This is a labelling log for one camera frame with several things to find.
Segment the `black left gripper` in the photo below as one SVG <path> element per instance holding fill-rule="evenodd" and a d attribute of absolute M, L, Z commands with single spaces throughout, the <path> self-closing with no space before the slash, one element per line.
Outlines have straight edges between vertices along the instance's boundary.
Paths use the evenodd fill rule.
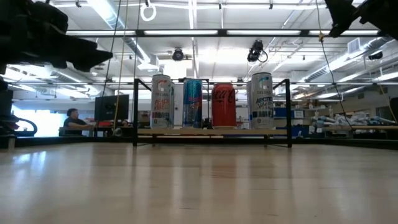
<path fill-rule="evenodd" d="M 96 42 L 66 35 L 68 16 L 49 2 L 0 0 L 0 74 L 9 64 L 49 63 L 89 72 L 113 57 Z"/>

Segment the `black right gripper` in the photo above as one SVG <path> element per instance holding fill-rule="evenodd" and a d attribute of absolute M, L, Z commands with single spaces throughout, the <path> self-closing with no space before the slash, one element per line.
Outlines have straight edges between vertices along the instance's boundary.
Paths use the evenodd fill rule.
<path fill-rule="evenodd" d="M 371 23 L 383 34 L 398 40 L 398 0 L 365 0 L 357 8 L 353 0 L 325 0 L 332 18 L 329 36 L 339 37 L 351 23 L 361 17 L 360 23 Z"/>

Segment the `silver blue Red Bull can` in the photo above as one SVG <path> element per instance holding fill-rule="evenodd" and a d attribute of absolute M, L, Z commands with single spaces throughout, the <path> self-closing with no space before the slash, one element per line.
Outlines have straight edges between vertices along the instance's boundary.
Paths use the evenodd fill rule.
<path fill-rule="evenodd" d="M 188 78 L 183 83 L 183 128 L 202 128 L 202 81 Z"/>

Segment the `white Celsius Arctic Vibe can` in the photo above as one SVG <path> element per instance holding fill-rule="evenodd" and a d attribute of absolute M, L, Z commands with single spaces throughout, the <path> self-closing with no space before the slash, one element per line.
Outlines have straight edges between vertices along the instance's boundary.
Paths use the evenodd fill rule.
<path fill-rule="evenodd" d="M 255 73 L 251 77 L 252 128 L 272 129 L 274 127 L 274 102 L 272 74 Z"/>
<path fill-rule="evenodd" d="M 246 97 L 247 97 L 247 104 L 248 104 L 248 123 L 249 123 L 249 129 L 252 129 L 252 99 L 251 99 L 251 81 L 248 81 L 246 83 Z"/>

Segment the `red Coca-Cola can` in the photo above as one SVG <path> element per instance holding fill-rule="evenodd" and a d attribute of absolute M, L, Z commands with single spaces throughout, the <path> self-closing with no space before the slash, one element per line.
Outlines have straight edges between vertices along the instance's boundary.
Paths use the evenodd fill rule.
<path fill-rule="evenodd" d="M 231 83 L 216 83 L 212 89 L 211 125 L 214 129 L 236 127 L 236 92 Z"/>

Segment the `black computer monitor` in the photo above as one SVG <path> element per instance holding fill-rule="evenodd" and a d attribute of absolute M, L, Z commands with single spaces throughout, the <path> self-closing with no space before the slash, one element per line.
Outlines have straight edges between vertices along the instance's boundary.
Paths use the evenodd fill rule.
<path fill-rule="evenodd" d="M 128 119 L 129 95 L 95 98 L 95 121 Z"/>

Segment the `person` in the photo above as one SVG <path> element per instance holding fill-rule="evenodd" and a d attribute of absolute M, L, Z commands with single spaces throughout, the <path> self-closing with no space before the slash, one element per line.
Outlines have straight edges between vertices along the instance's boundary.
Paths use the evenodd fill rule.
<path fill-rule="evenodd" d="M 81 128 L 92 128 L 93 126 L 86 123 L 82 119 L 79 118 L 78 110 L 76 108 L 70 108 L 67 111 L 68 118 L 64 121 L 63 127 L 68 128 L 64 131 L 64 135 L 70 136 L 77 136 L 82 135 Z"/>

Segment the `black office chair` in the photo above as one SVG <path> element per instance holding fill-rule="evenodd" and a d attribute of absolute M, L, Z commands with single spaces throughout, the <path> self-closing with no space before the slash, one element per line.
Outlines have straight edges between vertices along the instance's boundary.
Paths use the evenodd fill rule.
<path fill-rule="evenodd" d="M 13 91 L 9 83 L 0 77 L 0 150 L 14 148 L 18 137 L 32 137 L 38 131 L 37 125 L 28 119 L 19 118 L 11 113 Z M 29 123 L 32 131 L 17 131 L 18 122 Z"/>

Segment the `clear plastic bags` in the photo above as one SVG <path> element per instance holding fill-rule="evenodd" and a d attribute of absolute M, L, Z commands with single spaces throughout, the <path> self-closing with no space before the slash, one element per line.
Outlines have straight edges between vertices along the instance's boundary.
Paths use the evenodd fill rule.
<path fill-rule="evenodd" d="M 313 116 L 312 121 L 326 126 L 380 126 L 396 124 L 393 120 L 388 120 L 379 116 L 368 116 L 368 114 L 363 111 L 355 112 L 351 116 L 336 114 L 334 118 Z"/>

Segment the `wooden workbench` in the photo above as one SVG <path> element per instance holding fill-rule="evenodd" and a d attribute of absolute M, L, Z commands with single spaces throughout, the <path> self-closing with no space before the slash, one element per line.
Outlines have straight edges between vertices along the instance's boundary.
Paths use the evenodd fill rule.
<path fill-rule="evenodd" d="M 398 126 L 329 126 L 317 128 L 308 138 L 398 140 Z"/>

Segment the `blue storage bin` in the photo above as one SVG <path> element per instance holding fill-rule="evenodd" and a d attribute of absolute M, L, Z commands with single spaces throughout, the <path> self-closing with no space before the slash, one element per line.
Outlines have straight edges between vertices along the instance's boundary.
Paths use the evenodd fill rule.
<path fill-rule="evenodd" d="M 275 108 L 274 109 L 274 118 L 285 119 L 287 117 L 287 109 L 286 108 Z M 305 111 L 299 109 L 293 109 L 290 111 L 290 117 L 292 119 L 304 119 Z"/>

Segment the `black beam with light panels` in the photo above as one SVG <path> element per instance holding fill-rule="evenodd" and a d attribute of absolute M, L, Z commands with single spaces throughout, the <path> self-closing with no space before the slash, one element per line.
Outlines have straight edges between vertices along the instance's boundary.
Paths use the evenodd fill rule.
<path fill-rule="evenodd" d="M 69 30 L 76 37 L 336 37 L 330 30 L 315 29 L 167 29 L 167 30 Z"/>

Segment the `black aluminium table frame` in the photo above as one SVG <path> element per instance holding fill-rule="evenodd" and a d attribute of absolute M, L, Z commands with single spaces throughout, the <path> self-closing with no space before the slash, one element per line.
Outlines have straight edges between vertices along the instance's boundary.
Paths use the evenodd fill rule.
<path fill-rule="evenodd" d="M 72 144 L 72 143 L 132 143 L 132 138 L 98 138 L 98 137 L 31 137 L 31 138 L 17 138 L 15 140 L 15 147 L 29 147 L 29 146 L 45 146 L 52 144 Z M 139 144 L 261 144 L 271 145 L 280 144 L 287 146 L 286 139 L 250 139 L 250 138 L 139 138 Z M 293 139 L 292 145 L 296 144 L 324 144 L 336 146 L 350 146 L 350 147 L 366 147 L 375 149 L 391 149 L 398 151 L 398 140 L 381 140 L 381 139 Z"/>

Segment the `black frame wooden shelf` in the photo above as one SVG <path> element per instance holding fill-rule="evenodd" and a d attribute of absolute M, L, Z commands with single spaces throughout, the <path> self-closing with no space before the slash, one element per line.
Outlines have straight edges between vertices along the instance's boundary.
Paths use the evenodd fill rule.
<path fill-rule="evenodd" d="M 285 85 L 286 125 L 285 129 L 139 129 L 137 122 L 139 85 L 148 86 L 140 79 L 134 80 L 133 127 L 131 142 L 133 146 L 139 143 L 147 144 L 278 144 L 291 148 L 291 96 L 290 80 L 284 79 L 273 88 Z"/>

